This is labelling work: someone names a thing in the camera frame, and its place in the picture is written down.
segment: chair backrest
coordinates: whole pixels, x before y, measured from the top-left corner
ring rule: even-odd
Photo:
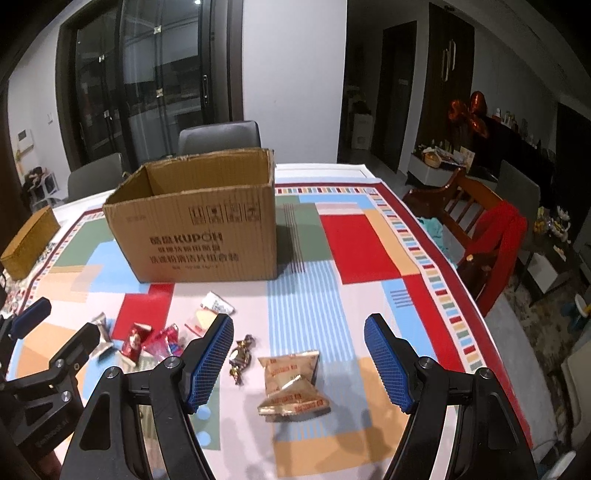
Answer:
[[[502,199],[483,183],[467,178],[465,172],[465,170],[457,170],[448,182],[450,191],[447,194],[447,201],[442,204],[439,220],[457,238],[461,245],[467,248],[472,243],[470,231],[476,225],[482,213],[496,207]],[[465,200],[466,204],[460,214],[455,217],[454,210],[460,200]],[[477,206],[476,213],[467,227],[463,228],[460,223],[473,205]]]
[[[254,121],[186,128],[178,136],[178,155],[195,155],[232,148],[260,147],[261,136]]]
[[[538,184],[503,160],[495,193],[519,210],[530,226],[528,232],[531,232],[540,206]]]
[[[68,202],[115,189],[123,181],[121,154],[113,153],[70,173]]]

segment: tablecloth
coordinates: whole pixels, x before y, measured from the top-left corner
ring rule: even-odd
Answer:
[[[276,204],[280,273],[276,280],[254,282],[140,284],[101,209],[85,212],[50,245],[5,306],[20,311],[41,296],[53,305],[51,316],[19,341],[9,378],[46,369],[55,351],[100,312],[109,319],[113,338],[122,340],[134,322],[161,328],[191,321],[201,299],[214,291],[236,309],[235,338],[255,337],[255,357],[318,349],[317,386],[332,402],[329,414],[268,422],[256,413],[264,397],[262,368],[253,362],[239,387],[226,364],[208,404],[191,417],[218,478],[373,478],[385,471],[408,417],[389,402],[363,341],[363,323],[374,312],[382,313],[419,355],[432,356],[445,368],[493,369],[528,436],[474,302],[386,185],[279,185]],[[85,401],[111,365],[121,366],[114,353],[81,369]],[[145,357],[138,368],[153,365]],[[142,408],[147,450],[159,478],[164,465],[149,407]],[[455,418],[450,407],[435,467],[441,477]]]

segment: teal fabric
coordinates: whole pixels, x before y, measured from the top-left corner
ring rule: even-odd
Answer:
[[[435,245],[437,245],[438,249],[441,250],[441,253],[445,255],[454,268],[457,268],[457,265],[450,258],[447,248],[445,245],[443,245],[443,225],[441,222],[436,218],[419,217],[417,220],[423,226],[423,229],[427,232],[431,239],[435,242]]]

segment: red jacket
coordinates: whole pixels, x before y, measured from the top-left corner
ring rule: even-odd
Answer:
[[[478,219],[472,244],[466,248],[465,257],[499,249],[488,281],[476,300],[476,305],[483,317],[490,311],[509,283],[526,231],[527,220],[506,200],[484,212]]]

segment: cabinet handle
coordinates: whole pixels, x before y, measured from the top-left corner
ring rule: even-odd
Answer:
[[[203,100],[205,105],[209,105],[209,79],[207,75],[203,75]]]
[[[453,38],[449,42],[449,50],[450,51],[452,50],[452,45],[453,45],[452,71],[454,71],[456,69],[456,42],[453,40]]]
[[[446,48],[445,51],[447,53],[447,66],[446,66],[446,69],[445,69],[445,80],[443,80],[444,82],[446,82],[446,81],[449,80],[449,61],[450,61],[450,58],[452,56],[451,55],[451,52],[450,52],[450,50],[448,48]]]
[[[443,72],[445,72],[445,52],[447,51],[446,48],[443,50],[443,55],[441,56],[441,79],[445,82],[445,78],[443,77]]]

